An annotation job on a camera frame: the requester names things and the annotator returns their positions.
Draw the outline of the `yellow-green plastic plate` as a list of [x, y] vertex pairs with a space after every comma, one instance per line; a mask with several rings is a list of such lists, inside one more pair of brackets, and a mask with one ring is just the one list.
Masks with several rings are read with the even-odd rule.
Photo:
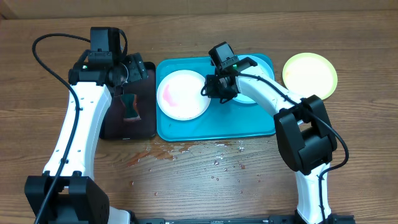
[[332, 63], [310, 52], [289, 58], [282, 69], [282, 80], [290, 91], [304, 97], [317, 95], [322, 100], [330, 97], [338, 84], [337, 72]]

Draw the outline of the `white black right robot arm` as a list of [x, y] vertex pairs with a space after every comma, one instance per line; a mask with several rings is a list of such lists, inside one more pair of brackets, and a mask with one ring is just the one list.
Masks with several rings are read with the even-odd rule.
[[332, 128], [323, 101], [290, 93], [274, 80], [247, 72], [206, 76], [203, 96], [221, 103], [242, 93], [274, 119], [279, 153], [295, 172], [298, 205], [294, 223], [335, 223], [328, 203], [327, 177], [334, 170], [332, 154], [341, 141]]

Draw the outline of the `white plastic plate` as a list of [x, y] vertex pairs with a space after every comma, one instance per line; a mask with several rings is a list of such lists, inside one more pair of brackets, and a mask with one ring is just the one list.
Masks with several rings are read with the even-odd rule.
[[205, 77], [192, 70], [177, 70], [162, 79], [157, 87], [157, 104], [169, 118], [188, 121], [201, 116], [211, 99], [201, 95]]

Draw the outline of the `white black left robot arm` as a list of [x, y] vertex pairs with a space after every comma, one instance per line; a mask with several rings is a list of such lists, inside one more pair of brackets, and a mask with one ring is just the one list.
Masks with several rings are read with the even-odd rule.
[[145, 78], [139, 54], [116, 60], [87, 50], [69, 71], [68, 108], [54, 152], [42, 175], [25, 183], [36, 223], [137, 222], [132, 211], [112, 207], [94, 182], [94, 158], [111, 89]]

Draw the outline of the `light blue plastic plate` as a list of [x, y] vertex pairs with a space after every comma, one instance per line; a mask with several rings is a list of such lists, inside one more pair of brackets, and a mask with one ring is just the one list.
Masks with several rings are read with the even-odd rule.
[[[257, 66], [244, 70], [243, 71], [244, 74], [261, 76], [261, 77], [268, 76], [269, 78], [274, 79], [274, 73], [271, 67], [263, 59], [253, 55], [238, 55], [239, 60], [242, 60], [246, 57], [249, 57], [252, 60], [254, 60], [257, 63]], [[254, 100], [252, 100], [250, 97], [242, 93], [238, 93], [237, 96], [233, 98], [233, 100], [243, 104], [255, 103]]]

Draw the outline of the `green pink sponge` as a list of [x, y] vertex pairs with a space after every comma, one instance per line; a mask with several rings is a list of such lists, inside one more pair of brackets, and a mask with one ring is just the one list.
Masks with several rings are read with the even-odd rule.
[[121, 100], [125, 107], [124, 120], [128, 122], [139, 121], [141, 117], [137, 109], [137, 95], [123, 94]]

